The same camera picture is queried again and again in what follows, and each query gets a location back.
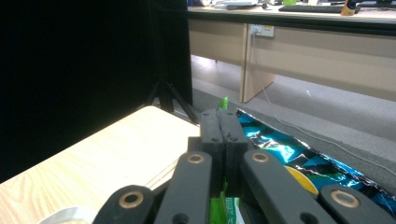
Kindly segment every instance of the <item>power outlet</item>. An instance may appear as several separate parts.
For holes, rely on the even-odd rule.
[[[261,36],[268,36],[268,37],[274,37],[274,26],[270,25],[258,25],[258,24],[252,24],[250,25],[250,33],[252,35],[261,35]]]

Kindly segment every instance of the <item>black partition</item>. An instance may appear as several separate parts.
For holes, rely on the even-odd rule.
[[[6,16],[1,23],[0,182],[146,102],[158,79],[146,3],[1,4]],[[176,32],[187,34],[188,27],[178,26]],[[172,53],[167,49],[170,63],[165,67],[191,104],[186,37],[177,37],[183,45]]]

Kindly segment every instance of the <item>white desk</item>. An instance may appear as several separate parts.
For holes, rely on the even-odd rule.
[[[329,21],[334,25],[327,25],[331,29],[334,26],[335,30],[338,29],[337,22],[347,22],[354,29],[362,22],[370,22],[374,27],[376,24],[393,25],[396,11],[378,12],[362,8],[353,17],[278,12],[277,7],[272,10],[257,7],[231,11],[190,7],[189,11],[195,16],[203,13],[202,17],[210,17],[208,20],[190,20],[191,54],[241,65],[241,102],[247,102],[262,88],[252,70],[255,48],[248,24],[229,22],[230,15],[242,15],[245,21],[249,17],[253,21],[262,17],[261,23],[268,20],[269,24],[275,24],[277,20],[290,21],[287,27],[276,26],[275,37],[256,38],[259,72],[267,78],[265,85],[271,83],[273,75],[281,75],[396,101],[395,36],[321,31],[317,24],[314,24],[315,28],[311,28],[309,23],[298,24],[301,19],[324,24]]]
[[[124,186],[155,188],[198,135],[197,126],[145,107],[2,183],[0,223],[33,224],[75,205],[99,211]]]

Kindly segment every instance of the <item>grey floor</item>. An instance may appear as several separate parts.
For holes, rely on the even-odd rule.
[[[381,159],[387,161],[386,165],[391,166],[388,168],[396,173],[395,102],[276,76],[274,83],[265,89],[272,104],[266,100],[263,91],[242,104],[238,101],[240,66],[191,56],[191,68],[195,90],[219,98],[228,96],[230,102],[248,108],[252,113],[261,113],[269,118],[277,116],[311,133],[357,148],[366,160],[375,155],[379,162]],[[194,105],[199,105],[202,110],[200,98],[203,97],[194,97]],[[294,136],[304,138],[304,133],[297,132]],[[390,182],[394,183],[395,175],[385,176],[386,179],[392,178]],[[396,193],[396,186],[389,187]]]

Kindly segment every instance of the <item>cable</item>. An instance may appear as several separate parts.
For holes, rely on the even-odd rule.
[[[286,126],[289,126],[289,127],[291,127],[291,128],[294,128],[294,129],[296,129],[296,130],[298,130],[298,131],[300,131],[300,132],[302,132],[302,133],[304,133],[304,134],[306,134],[306,135],[308,135],[308,136],[311,136],[311,137],[313,137],[313,138],[315,138],[315,139],[318,139],[319,141],[323,141],[323,142],[329,143],[329,144],[331,144],[331,145],[333,145],[333,146],[336,146],[336,147],[342,149],[343,151],[345,151],[347,154],[349,154],[349,155],[351,155],[351,156],[353,156],[353,157],[355,157],[355,158],[358,158],[358,159],[360,159],[360,160],[362,160],[362,161],[366,161],[366,162],[368,162],[368,163],[371,163],[372,165],[375,165],[375,166],[377,166],[377,167],[381,167],[382,169],[384,169],[384,170],[390,172],[392,175],[396,176],[396,173],[394,173],[393,171],[391,171],[388,167],[385,167],[385,166],[383,166],[383,165],[381,165],[381,164],[378,164],[378,163],[376,163],[376,162],[374,162],[374,161],[369,161],[369,160],[367,160],[367,159],[364,159],[363,157],[358,156],[358,155],[354,154],[353,152],[348,151],[346,148],[341,147],[340,145],[338,145],[338,144],[336,144],[336,143],[334,143],[334,142],[332,142],[332,141],[329,141],[329,140],[326,140],[326,139],[323,139],[323,138],[314,136],[314,135],[311,134],[311,133],[307,133],[307,132],[305,132],[304,130],[300,129],[299,127],[294,126],[294,125],[292,125],[292,124],[290,124],[290,123],[287,123],[287,122],[285,122],[285,121],[282,121],[281,119],[279,119],[279,118],[277,117],[276,112],[275,112],[275,110],[274,110],[274,105],[273,105],[273,103],[270,101],[270,99],[269,99],[269,97],[268,97],[268,95],[267,95],[267,92],[265,91],[265,87],[264,87],[264,85],[262,84],[262,78],[259,76],[259,69],[258,69],[258,63],[257,63],[257,50],[256,50],[256,34],[257,34],[257,33],[258,33],[258,31],[257,31],[257,29],[256,29],[256,30],[254,31],[254,33],[253,33],[253,54],[254,54],[255,69],[256,69],[255,74],[256,74],[256,76],[258,77],[258,79],[259,79],[259,81],[260,81],[260,84],[262,85],[262,91],[264,92],[265,98],[267,99],[267,101],[268,101],[268,103],[269,103],[269,105],[270,105],[270,109],[271,109],[271,112],[272,112],[274,118],[275,118],[279,123],[281,123],[281,124],[283,124],[283,125],[286,125]]]

